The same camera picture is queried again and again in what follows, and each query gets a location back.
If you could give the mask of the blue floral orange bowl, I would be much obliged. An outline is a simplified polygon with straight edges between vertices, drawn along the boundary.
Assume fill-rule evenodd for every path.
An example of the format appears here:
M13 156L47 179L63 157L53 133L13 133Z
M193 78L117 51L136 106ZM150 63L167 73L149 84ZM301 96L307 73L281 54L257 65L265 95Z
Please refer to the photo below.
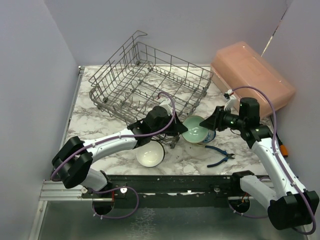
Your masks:
M200 146L207 145L208 143L213 141L215 137L216 137L216 131L208 130L206 138L203 141L198 142L197 144Z

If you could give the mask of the mint green ceramic bowl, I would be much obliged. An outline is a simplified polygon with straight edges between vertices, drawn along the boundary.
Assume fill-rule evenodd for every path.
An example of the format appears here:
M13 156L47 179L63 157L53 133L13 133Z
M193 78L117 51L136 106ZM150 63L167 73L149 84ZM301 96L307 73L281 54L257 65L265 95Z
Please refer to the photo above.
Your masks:
M189 116L183 121L182 124L187 128L187 131L182 133L182 137L187 142L197 144L205 140L209 130L200 126L202 121L204 121L204 119L197 115Z

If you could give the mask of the grey wire dish rack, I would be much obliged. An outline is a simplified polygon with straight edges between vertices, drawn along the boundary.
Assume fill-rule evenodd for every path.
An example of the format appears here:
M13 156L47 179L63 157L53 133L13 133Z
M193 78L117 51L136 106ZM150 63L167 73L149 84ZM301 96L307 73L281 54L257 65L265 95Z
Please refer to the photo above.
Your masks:
M89 97L102 112L127 125L157 104L160 91L175 101L180 121L192 115L211 84L210 68L201 67L141 42L137 30L90 77Z

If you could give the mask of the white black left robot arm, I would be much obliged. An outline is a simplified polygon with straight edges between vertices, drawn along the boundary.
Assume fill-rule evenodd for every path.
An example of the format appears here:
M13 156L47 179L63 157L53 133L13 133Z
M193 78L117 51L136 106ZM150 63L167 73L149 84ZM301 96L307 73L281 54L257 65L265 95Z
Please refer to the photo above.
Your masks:
M81 185L106 197L111 190L107 175L94 170L91 165L112 154L134 150L148 144L153 136L178 136L188 131L175 112L169 113L163 106L155 106L145 118L140 119L120 132L93 140L70 138L51 161L53 173L66 189Z

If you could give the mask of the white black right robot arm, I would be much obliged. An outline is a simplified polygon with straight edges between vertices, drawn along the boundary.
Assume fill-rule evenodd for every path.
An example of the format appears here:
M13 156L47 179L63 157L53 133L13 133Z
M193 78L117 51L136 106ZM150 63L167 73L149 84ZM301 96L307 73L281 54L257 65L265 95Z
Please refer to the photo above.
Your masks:
M277 230L296 230L299 226L316 224L319 196L307 190L288 166L270 128L260 123L260 105L255 98L242 98L238 115L217 106L199 125L211 131L221 132L227 128L240 131L241 138L258 156L273 184L273 188L269 188L250 171L236 172L229 184L234 195L245 192L256 199Z

